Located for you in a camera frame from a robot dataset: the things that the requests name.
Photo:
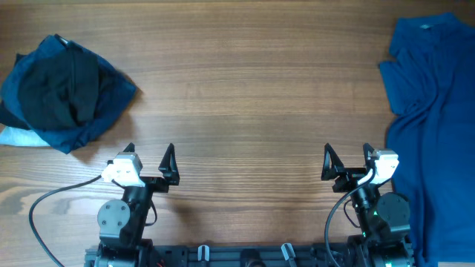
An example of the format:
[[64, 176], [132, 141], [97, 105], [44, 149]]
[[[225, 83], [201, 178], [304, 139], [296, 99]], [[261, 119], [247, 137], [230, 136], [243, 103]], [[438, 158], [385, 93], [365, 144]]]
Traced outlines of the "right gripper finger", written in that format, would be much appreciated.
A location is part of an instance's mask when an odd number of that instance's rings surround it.
[[375, 161], [373, 157], [374, 148], [369, 143], [364, 143], [363, 152], [364, 152], [365, 168], [373, 169], [374, 161]]
[[344, 174], [344, 164], [338, 157], [330, 143], [324, 146], [324, 162], [321, 179], [323, 181], [336, 179]]

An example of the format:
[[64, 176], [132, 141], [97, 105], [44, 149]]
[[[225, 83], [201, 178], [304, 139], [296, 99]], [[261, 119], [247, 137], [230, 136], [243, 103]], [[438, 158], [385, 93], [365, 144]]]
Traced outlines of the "blue polo shirt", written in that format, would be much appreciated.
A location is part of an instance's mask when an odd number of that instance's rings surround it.
[[418, 266], [474, 261], [474, 28], [455, 15], [401, 18], [379, 67], [396, 115], [386, 145], [410, 202]]

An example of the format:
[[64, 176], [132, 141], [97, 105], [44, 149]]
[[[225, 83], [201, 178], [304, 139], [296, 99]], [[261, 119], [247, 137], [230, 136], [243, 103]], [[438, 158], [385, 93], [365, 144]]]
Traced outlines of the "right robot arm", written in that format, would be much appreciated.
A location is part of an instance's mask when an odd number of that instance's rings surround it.
[[[399, 193], [381, 194], [399, 165], [399, 156], [390, 149], [363, 145], [364, 166], [348, 168], [330, 144], [324, 146], [321, 179], [332, 180], [332, 190], [343, 196], [332, 207], [324, 226], [324, 247], [328, 266], [415, 266], [410, 233], [409, 199]], [[351, 202], [361, 230], [345, 244], [330, 244], [330, 223], [337, 209]]]

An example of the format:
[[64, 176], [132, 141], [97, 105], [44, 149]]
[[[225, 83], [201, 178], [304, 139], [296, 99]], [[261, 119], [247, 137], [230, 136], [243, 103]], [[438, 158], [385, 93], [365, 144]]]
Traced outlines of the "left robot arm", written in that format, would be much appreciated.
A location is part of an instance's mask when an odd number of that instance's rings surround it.
[[129, 144], [108, 161], [101, 177], [123, 189], [122, 198], [106, 202], [98, 211], [99, 245], [85, 255], [85, 265], [93, 267], [164, 266], [153, 241], [143, 238], [150, 210], [156, 212], [153, 194], [167, 193], [180, 183], [175, 148], [170, 144], [159, 164], [160, 177], [142, 177], [143, 164]]

